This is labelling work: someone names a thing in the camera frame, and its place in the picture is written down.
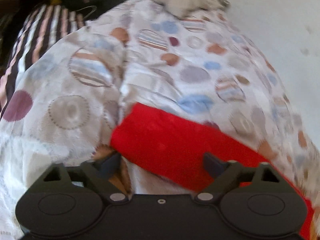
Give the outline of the red knit sweater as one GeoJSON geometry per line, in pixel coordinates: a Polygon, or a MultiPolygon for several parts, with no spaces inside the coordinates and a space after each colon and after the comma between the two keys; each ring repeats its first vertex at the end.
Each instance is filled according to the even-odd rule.
{"type": "Polygon", "coordinates": [[[114,129],[111,146],[131,163],[198,194],[214,181],[203,166],[205,153],[237,161],[244,166],[240,184],[216,202],[227,224],[258,238],[296,232],[311,238],[311,202],[267,157],[216,127],[138,103],[114,129]]]}

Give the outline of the patterned circle print duvet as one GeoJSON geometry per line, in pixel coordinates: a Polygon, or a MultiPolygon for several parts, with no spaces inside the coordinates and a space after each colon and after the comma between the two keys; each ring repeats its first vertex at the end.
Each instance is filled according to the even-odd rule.
{"type": "MultiPolygon", "coordinates": [[[[156,0],[125,0],[86,22],[67,61],[76,83],[33,123],[1,123],[1,239],[19,239],[15,206],[53,163],[76,166],[110,143],[134,105],[218,128],[258,151],[313,207],[319,239],[319,151],[304,132],[285,88],[254,43],[214,6],[184,18],[156,0]]],[[[134,193],[195,192],[126,158],[112,182],[134,193]]]]}

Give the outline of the black white striped bedsheet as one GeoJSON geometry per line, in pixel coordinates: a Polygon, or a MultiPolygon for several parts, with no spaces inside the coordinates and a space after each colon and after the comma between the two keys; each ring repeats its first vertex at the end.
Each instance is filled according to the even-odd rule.
{"type": "Polygon", "coordinates": [[[1,123],[48,117],[50,103],[75,88],[67,61],[80,49],[83,16],[60,5],[43,5],[24,22],[1,75],[1,123]]]}

